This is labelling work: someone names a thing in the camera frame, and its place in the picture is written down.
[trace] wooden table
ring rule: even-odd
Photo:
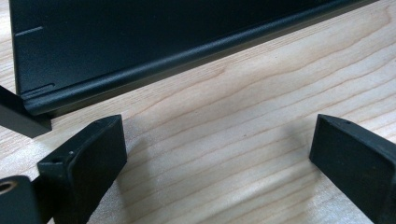
[[[307,156],[318,113],[396,142],[396,2],[384,0],[52,121],[0,129],[0,178],[122,114],[128,163],[91,223],[370,223]],[[15,91],[8,2],[0,84]]]

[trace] wood grain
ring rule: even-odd
[[[8,2],[0,84],[15,91]],[[52,121],[0,127],[0,178],[122,114],[128,163],[91,223],[370,223],[307,156],[318,113],[396,141],[396,2],[384,0]]]

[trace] black metal tray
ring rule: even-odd
[[[12,0],[17,93],[53,117],[375,0]]]

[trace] black metal panel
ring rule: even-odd
[[[0,125],[31,138],[52,130],[48,116],[30,115],[22,99],[2,86],[0,86]]]
[[[310,160],[374,223],[396,223],[396,145],[319,115]]]
[[[90,124],[40,161],[41,181],[54,189],[60,206],[55,222],[86,223],[126,158],[122,120],[113,116]]]
[[[18,93],[58,116],[374,1],[13,0]]]
[[[16,175],[0,180],[0,223],[42,223],[28,177]]]

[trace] dark metal object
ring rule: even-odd
[[[23,100],[2,86],[0,86],[0,124],[31,138],[51,131],[48,116],[32,116],[26,111]]]
[[[396,223],[396,145],[319,115],[309,158],[374,223]]]
[[[86,223],[125,163],[121,117],[97,120],[40,161],[33,183],[0,180],[0,223]],[[11,182],[16,187],[2,194]]]
[[[59,116],[374,1],[13,0],[18,94]]]

